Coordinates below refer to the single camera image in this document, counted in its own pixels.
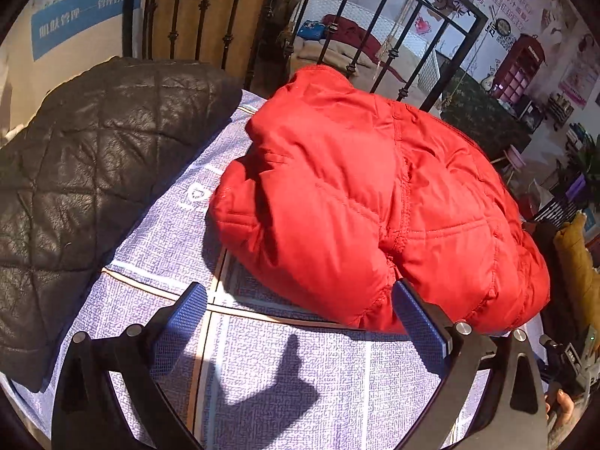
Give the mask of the person's right hand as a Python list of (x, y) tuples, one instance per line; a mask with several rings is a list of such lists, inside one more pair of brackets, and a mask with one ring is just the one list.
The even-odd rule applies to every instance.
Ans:
[(554, 423), (548, 426), (548, 445), (556, 447), (573, 428), (575, 404), (563, 389), (558, 389), (554, 395), (546, 393), (544, 401), (546, 420), (550, 420), (550, 413), (555, 412)]

